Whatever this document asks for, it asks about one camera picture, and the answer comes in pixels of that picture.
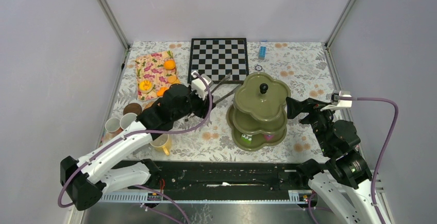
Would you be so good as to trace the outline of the yellow fruit tart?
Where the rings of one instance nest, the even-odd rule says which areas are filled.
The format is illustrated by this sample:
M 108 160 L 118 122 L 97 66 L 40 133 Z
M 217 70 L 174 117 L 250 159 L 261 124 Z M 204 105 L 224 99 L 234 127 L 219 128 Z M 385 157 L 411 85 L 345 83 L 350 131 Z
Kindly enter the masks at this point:
M 154 84 L 152 81 L 143 80 L 139 83 L 138 88 L 140 93 L 146 94 L 153 90 Z

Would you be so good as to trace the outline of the green three-tier serving stand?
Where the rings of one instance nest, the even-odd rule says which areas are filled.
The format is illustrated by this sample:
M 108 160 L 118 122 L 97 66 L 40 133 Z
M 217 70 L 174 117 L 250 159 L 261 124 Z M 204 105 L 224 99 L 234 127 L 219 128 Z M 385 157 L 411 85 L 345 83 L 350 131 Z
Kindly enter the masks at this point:
M 290 96 L 291 90 L 283 81 L 264 72 L 248 75 L 237 88 L 226 114 L 233 142 L 245 151 L 280 144 L 287 134 L 285 99 Z M 241 134 L 252 135 L 251 144 L 242 141 Z M 265 134 L 275 137 L 267 142 Z

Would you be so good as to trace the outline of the kiwi purple cake slice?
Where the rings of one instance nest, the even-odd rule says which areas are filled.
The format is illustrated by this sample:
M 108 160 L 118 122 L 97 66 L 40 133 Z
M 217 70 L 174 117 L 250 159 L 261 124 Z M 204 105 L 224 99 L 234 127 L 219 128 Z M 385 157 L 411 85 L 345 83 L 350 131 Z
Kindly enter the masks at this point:
M 275 136 L 271 134 L 265 134 L 264 139 L 268 142 L 271 141 Z

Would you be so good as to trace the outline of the metal serving tongs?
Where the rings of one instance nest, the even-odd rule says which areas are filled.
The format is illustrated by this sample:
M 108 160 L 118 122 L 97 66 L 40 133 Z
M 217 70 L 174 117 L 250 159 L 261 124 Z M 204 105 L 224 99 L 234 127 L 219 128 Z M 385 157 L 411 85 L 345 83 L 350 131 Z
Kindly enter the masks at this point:
M 221 101 L 230 97 L 242 84 L 243 81 L 232 80 L 232 75 L 226 74 L 225 77 L 223 77 L 217 84 L 214 84 L 211 89 L 213 105 L 218 105 Z

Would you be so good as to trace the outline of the green kiwi cake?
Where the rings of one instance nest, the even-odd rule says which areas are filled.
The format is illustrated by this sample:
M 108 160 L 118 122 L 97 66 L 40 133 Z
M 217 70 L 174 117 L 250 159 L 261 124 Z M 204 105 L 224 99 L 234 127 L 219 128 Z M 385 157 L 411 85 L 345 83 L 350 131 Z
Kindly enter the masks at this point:
M 252 135 L 248 135 L 248 134 L 241 134 L 241 139 L 242 141 L 244 141 L 247 144 L 251 144 L 252 142 Z

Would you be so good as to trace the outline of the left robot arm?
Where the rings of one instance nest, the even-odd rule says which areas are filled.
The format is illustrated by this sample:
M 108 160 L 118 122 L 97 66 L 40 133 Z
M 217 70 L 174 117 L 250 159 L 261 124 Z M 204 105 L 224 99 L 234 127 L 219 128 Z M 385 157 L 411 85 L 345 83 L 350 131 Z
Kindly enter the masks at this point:
M 79 159 L 68 156 L 60 162 L 62 189 L 58 207 L 74 206 L 83 211 L 105 193 L 135 185 L 156 187 L 160 175 L 149 163 L 138 162 L 119 169 L 114 166 L 163 134 L 184 134 L 200 128 L 209 120 L 213 108 L 209 83 L 196 79 L 190 86 L 172 85 L 106 144 Z

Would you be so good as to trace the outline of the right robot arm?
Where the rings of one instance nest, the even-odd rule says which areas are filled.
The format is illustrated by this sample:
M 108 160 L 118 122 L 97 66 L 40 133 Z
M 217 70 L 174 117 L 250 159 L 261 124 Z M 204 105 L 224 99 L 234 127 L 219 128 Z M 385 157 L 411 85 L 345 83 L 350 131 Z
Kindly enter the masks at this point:
M 340 93 L 333 94 L 331 102 L 286 98 L 287 118 L 306 114 L 299 123 L 310 125 L 328 158 L 324 166 L 314 159 L 299 164 L 295 181 L 322 197 L 342 223 L 391 223 L 376 195 L 376 177 L 356 151 L 361 140 L 353 122 L 333 120 L 336 110 L 350 108 L 353 101 Z

